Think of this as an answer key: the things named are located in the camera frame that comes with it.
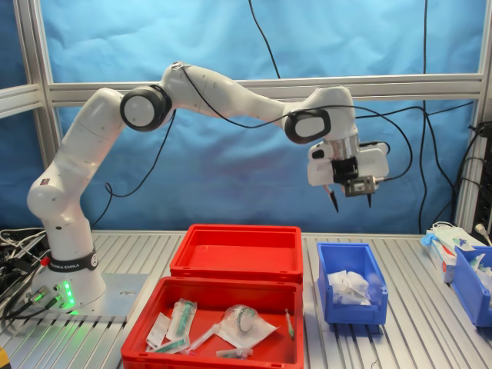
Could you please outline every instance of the metal slats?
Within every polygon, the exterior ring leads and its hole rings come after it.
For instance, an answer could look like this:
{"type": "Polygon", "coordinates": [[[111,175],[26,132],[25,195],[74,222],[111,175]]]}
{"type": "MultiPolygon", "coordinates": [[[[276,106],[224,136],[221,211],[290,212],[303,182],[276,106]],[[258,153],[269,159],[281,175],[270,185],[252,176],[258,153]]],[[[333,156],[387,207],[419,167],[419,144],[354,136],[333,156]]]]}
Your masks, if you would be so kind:
{"type": "MultiPolygon", "coordinates": [[[[0,326],[0,346],[14,368],[120,368],[120,348],[169,263],[183,232],[96,232],[104,272],[146,273],[148,283],[127,324],[86,320],[13,321],[0,326]]],[[[307,234],[303,237],[306,368],[492,368],[492,329],[476,329],[425,254],[416,236],[307,234]],[[387,323],[368,326],[324,321],[317,289],[317,242],[366,242],[389,290],[387,323]]]]}

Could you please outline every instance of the paper packaging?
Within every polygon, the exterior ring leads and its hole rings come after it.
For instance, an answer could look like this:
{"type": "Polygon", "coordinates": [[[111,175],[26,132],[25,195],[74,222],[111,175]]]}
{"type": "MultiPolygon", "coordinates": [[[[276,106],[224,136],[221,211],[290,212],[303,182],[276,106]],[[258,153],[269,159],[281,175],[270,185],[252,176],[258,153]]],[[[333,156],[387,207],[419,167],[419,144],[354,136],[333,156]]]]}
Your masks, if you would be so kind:
{"type": "Polygon", "coordinates": [[[180,298],[175,304],[175,308],[172,310],[171,323],[169,324],[166,338],[170,341],[178,341],[184,336],[188,336],[196,311],[196,302],[186,301],[185,299],[180,298]]]}
{"type": "Polygon", "coordinates": [[[148,334],[147,339],[145,340],[153,350],[161,346],[166,333],[168,333],[170,323],[171,319],[166,317],[164,314],[159,313],[157,319],[155,320],[154,326],[151,329],[151,332],[148,334]]]}
{"type": "Polygon", "coordinates": [[[224,320],[221,322],[221,330],[217,333],[217,336],[236,348],[252,348],[276,329],[277,327],[259,317],[254,309],[244,305],[235,305],[227,309],[224,320]],[[238,328],[238,322],[241,325],[242,332],[238,328]]]}
{"type": "Polygon", "coordinates": [[[454,278],[454,269],[456,268],[456,254],[454,249],[450,250],[439,240],[429,238],[434,236],[433,232],[427,231],[428,242],[422,242],[422,245],[430,255],[436,269],[440,272],[441,279],[444,283],[451,283],[454,278]]]}

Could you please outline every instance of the blue bin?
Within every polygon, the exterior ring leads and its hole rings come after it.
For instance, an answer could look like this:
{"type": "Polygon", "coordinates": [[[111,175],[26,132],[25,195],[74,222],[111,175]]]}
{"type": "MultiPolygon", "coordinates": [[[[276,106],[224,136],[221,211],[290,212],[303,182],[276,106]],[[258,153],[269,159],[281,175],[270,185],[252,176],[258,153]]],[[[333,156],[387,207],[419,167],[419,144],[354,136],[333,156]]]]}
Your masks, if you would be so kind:
{"type": "Polygon", "coordinates": [[[474,251],[462,251],[460,248],[455,248],[457,257],[452,285],[471,322],[476,327],[492,327],[492,309],[489,308],[490,292],[480,282],[477,273],[470,266],[470,261],[476,256],[485,254],[481,264],[492,267],[492,248],[489,246],[474,247],[474,251]]]}
{"type": "Polygon", "coordinates": [[[327,323],[384,324],[386,323],[387,287],[368,244],[341,244],[318,242],[320,276],[317,286],[327,323]],[[354,271],[369,282],[372,305],[346,305],[333,303],[333,288],[328,274],[354,271]]]}

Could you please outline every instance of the blue backdrop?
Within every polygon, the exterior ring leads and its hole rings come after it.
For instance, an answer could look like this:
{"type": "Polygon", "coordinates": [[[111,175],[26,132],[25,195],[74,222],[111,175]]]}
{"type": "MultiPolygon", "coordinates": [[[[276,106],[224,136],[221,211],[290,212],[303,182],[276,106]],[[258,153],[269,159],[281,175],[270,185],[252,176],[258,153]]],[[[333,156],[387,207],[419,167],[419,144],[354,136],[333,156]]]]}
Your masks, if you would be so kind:
{"type": "MultiPolygon", "coordinates": [[[[253,3],[284,78],[422,71],[424,1],[253,3]]],[[[477,71],[484,3],[430,2],[427,72],[477,71]]],[[[42,10],[56,82],[153,81],[175,60],[235,79],[275,77],[246,0],[51,0],[42,2],[42,10]]],[[[432,112],[464,102],[429,101],[427,107],[432,112]]],[[[421,104],[356,103],[380,112],[421,104]]],[[[78,110],[59,109],[64,131],[78,110]]],[[[431,118],[440,162],[450,178],[455,177],[466,147],[470,116],[471,106],[467,106],[431,118]]],[[[239,120],[254,123],[247,118],[239,120]]],[[[274,126],[244,130],[219,119],[179,111],[161,159],[144,187],[129,198],[114,199],[98,228],[185,229],[196,222],[218,222],[294,224],[303,231],[415,233],[423,191],[417,163],[422,114],[406,111],[394,115],[394,120],[411,140],[415,157],[411,171],[400,180],[382,184],[372,209],[366,198],[346,199],[337,189],[341,208],[337,214],[323,189],[308,184],[309,145],[289,142],[274,126]]],[[[376,118],[357,124],[361,140],[391,144],[391,174],[403,171],[409,154],[398,131],[376,118]]],[[[119,194],[140,182],[166,129],[123,131],[82,196],[89,220],[104,210],[108,200],[105,181],[119,194]]],[[[35,148],[20,147],[12,140],[3,145],[5,152],[20,157],[35,152],[35,148]]],[[[10,176],[20,175],[18,165],[6,164],[10,176]]],[[[424,223],[429,225],[450,199],[447,182],[435,165],[431,140],[426,140],[424,170],[429,187],[424,223]]],[[[27,182],[40,170],[30,168],[29,174],[27,182]]],[[[20,187],[16,192],[4,191],[5,186],[0,185],[0,201],[9,198],[5,212],[17,215],[12,221],[4,217],[5,225],[31,224],[25,193],[20,187]]]]}

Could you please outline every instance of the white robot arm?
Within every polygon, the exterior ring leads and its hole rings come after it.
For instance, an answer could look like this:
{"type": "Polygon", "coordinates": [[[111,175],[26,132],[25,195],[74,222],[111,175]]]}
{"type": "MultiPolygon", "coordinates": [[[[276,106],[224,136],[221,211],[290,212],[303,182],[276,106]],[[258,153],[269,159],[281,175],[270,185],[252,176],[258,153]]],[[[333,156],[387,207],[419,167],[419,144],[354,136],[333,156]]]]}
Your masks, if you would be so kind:
{"type": "Polygon", "coordinates": [[[56,311],[89,304],[104,293],[80,196],[124,127],[150,131],[165,125],[175,109],[184,108],[212,117],[248,115],[274,121],[296,143],[323,138],[309,150],[307,176],[312,185],[325,186],[337,207],[328,185],[340,184],[347,196],[370,195],[389,172],[384,143],[359,143],[352,105],[344,87],[319,88],[302,102],[284,103],[180,62],[166,69],[158,85],[125,96],[100,89],[82,107],[55,159],[28,194],[28,207],[42,220],[51,248],[48,267],[32,282],[33,293],[43,289],[48,296],[58,294],[60,304],[52,308],[56,311]]]}

